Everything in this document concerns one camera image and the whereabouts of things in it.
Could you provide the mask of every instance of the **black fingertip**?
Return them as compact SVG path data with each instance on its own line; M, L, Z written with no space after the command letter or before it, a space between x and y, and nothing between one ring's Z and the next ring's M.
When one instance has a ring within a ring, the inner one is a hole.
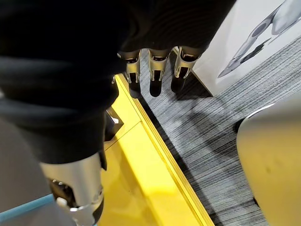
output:
M185 79L173 77L170 88L174 93L179 93L184 87Z
M128 84L128 88L130 91L130 95L132 98L139 98L141 95L141 88L140 88L140 83L139 82L132 82Z
M153 97L158 97L161 93L162 81L150 81L150 94Z

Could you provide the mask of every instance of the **printed image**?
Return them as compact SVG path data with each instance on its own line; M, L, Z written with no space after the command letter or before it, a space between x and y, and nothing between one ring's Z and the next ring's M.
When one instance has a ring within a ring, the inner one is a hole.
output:
M301 18L301 0L285 0L277 9L275 9L270 15L268 15L255 29L250 33L247 40L239 48L234 57L230 60L227 67L219 74L218 78L221 78L244 62L248 61L252 57L256 56L265 45L269 45L281 34L285 33L294 24L300 21ZM250 49L255 44L260 35L270 28L270 38L263 41L253 51Z

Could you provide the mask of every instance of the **black fabric sleeve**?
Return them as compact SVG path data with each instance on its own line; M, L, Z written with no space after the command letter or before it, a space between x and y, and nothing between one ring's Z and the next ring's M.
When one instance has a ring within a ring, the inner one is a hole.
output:
M39 161L77 161L102 148L127 23L119 1L0 0L0 116Z

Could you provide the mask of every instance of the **floor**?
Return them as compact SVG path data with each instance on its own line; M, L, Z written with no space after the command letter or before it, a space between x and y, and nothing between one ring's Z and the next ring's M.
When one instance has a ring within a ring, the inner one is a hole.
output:
M301 38L225 92L210 97L193 75L182 93L170 90L172 54L162 93L154 98L149 94L147 52L142 52L140 101L215 225L268 225L239 163L232 126L254 110L300 90L300 59Z

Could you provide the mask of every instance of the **yellow edge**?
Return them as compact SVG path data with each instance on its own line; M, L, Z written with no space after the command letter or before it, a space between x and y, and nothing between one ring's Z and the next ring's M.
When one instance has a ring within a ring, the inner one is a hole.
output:
M164 141L162 140L160 134L157 132L154 125L152 124L148 115L146 114L143 107L141 106L140 102L137 99L131 98L131 96L127 90L127 81L125 80L123 75L120 74L120 75L116 76L116 80L120 84L122 89L125 91L125 93L127 94L129 100L131 101L131 104L133 105L134 109L136 110L137 114L139 115L139 117L143 123L145 131L147 131L148 136L150 137L152 143L154 144L162 161L165 163L167 170L169 171L171 177L173 178L175 184L177 185L182 196L186 200L189 208L191 209L192 213L196 217L197 221L202 226L214 226L214 223L210 219L204 206L202 205L199 198L193 191L188 180L186 179L186 177L184 176L180 167L174 160L169 149L165 145Z

